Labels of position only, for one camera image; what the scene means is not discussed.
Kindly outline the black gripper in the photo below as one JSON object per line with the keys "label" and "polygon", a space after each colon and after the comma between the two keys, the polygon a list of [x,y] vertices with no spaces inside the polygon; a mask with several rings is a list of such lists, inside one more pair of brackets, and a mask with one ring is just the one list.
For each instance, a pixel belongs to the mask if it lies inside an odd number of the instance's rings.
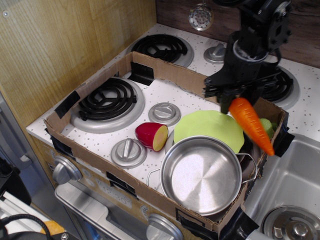
{"label": "black gripper", "polygon": [[246,98],[254,105],[265,87],[276,83],[275,76],[281,72],[277,62],[264,61],[267,52],[256,59],[245,56],[246,52],[239,46],[239,38],[239,31],[229,36],[222,69],[204,80],[204,96],[216,97],[223,114],[229,112],[236,96]]}

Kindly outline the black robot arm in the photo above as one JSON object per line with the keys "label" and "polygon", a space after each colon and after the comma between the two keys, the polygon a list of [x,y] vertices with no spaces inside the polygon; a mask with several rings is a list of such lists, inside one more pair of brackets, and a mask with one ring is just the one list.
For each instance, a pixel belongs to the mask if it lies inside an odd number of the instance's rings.
{"label": "black robot arm", "polygon": [[286,44],[289,30],[289,0],[217,0],[222,7],[238,8],[240,30],[228,37],[221,70],[204,81],[204,96],[216,97],[220,111],[228,113],[237,96],[252,105],[266,88],[277,84],[281,74],[280,46]]}

